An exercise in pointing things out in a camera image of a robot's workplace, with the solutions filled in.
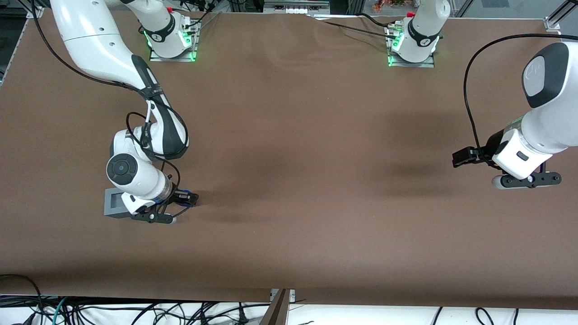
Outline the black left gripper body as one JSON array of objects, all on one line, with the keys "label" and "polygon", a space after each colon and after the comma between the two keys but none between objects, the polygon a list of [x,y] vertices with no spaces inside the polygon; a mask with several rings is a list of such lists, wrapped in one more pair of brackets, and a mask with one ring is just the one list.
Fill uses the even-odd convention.
[{"label": "black left gripper body", "polygon": [[504,171],[504,169],[502,167],[500,167],[495,161],[494,161],[494,156],[496,154],[498,154],[500,152],[500,150],[502,150],[503,145],[501,145],[502,143],[502,139],[503,139],[503,134],[504,134],[504,130],[500,130],[498,132],[496,132],[495,134],[491,135],[485,146],[481,147],[479,149],[479,159],[481,164],[486,164],[494,169],[498,169],[500,171]]}]

